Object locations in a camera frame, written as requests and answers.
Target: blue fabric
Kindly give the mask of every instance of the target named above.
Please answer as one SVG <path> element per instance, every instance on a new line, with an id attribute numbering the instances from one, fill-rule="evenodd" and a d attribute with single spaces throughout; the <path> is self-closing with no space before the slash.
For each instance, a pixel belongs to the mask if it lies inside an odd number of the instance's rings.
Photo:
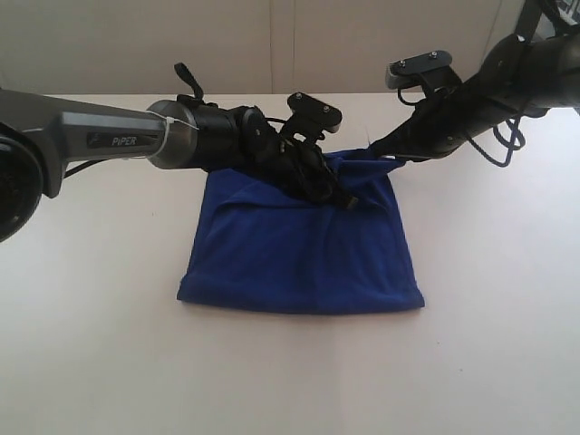
<path id="1" fill-rule="evenodd" d="M 353 210 L 314 206 L 234 170 L 212 172 L 178 299 L 288 314 L 424 306 L 386 174 L 367 150 L 328 154 Z"/>

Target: blue cloth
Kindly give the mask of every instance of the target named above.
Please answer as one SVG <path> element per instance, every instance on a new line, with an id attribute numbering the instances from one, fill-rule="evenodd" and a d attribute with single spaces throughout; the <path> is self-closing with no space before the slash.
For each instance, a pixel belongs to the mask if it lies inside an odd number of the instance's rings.
<path id="1" fill-rule="evenodd" d="M 353 210 L 314 206 L 231 169 L 208 176 L 178 299 L 287 314 L 364 314 L 424 306 L 386 174 L 367 150 L 328 154 Z"/>

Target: white wall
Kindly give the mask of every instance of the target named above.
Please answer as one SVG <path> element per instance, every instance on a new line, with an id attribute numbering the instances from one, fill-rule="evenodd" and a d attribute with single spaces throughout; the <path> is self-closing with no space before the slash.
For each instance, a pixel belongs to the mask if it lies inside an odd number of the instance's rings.
<path id="1" fill-rule="evenodd" d="M 388 62 L 445 49 L 474 73 L 522 0 L 0 0 L 0 85 L 43 93 L 382 92 Z"/>

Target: folded blue towel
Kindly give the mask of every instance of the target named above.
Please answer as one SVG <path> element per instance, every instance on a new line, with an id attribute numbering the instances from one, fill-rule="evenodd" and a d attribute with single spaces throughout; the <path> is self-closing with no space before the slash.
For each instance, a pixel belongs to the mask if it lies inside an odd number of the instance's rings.
<path id="1" fill-rule="evenodd" d="M 231 169 L 212 172 L 178 299 L 287 314 L 363 314 L 424 306 L 387 173 L 367 150 L 328 154 L 358 199 L 315 206 Z"/>

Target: white table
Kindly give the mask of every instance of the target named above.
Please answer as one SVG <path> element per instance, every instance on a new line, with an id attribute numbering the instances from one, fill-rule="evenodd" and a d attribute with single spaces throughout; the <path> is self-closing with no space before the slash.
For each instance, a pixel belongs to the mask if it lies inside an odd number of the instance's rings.
<path id="1" fill-rule="evenodd" d="M 410 113 L 392 95 L 323 98 L 345 118 L 327 150 Z M 283 95 L 212 101 L 288 115 Z M 392 174 L 427 300 L 406 314 L 176 302 L 205 174 L 119 160 L 67 180 L 0 246 L 0 433 L 578 433 L 580 119 L 523 130 L 509 169 L 464 146 Z"/>

